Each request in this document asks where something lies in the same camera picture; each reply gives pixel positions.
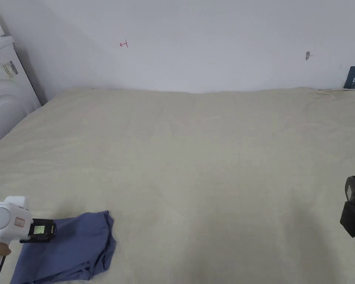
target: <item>white wall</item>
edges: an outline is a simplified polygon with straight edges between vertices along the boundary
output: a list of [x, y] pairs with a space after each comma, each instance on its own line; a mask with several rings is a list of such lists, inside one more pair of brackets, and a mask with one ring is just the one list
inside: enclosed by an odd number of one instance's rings
[[0, 21], [48, 99], [81, 85], [340, 88], [355, 65], [355, 0], [0, 0]]

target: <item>blue cloth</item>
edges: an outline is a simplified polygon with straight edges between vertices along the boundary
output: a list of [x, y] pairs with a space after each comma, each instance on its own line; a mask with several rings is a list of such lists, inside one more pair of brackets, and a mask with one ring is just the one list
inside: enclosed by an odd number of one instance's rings
[[11, 284], [90, 280], [108, 270], [116, 249], [108, 211], [55, 220], [49, 243], [25, 243]]

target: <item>washing machine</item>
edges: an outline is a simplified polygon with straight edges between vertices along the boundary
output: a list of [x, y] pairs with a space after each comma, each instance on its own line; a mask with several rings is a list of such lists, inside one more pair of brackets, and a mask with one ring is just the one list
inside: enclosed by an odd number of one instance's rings
[[0, 36], [0, 139], [40, 107], [14, 50], [11, 36]]

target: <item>finger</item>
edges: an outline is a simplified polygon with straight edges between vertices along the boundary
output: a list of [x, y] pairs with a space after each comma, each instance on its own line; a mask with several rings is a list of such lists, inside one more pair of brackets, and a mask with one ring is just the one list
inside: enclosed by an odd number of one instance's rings
[[11, 253], [11, 250], [8, 248], [6, 243], [0, 243], [0, 256], [7, 256]]

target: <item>beige bedsheet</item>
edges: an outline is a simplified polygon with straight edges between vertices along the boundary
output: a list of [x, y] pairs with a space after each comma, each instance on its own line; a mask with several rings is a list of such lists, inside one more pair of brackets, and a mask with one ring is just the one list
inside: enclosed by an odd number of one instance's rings
[[29, 196], [44, 218], [110, 210], [117, 250], [92, 283], [355, 283], [350, 175], [345, 90], [73, 89], [0, 141], [0, 200]]

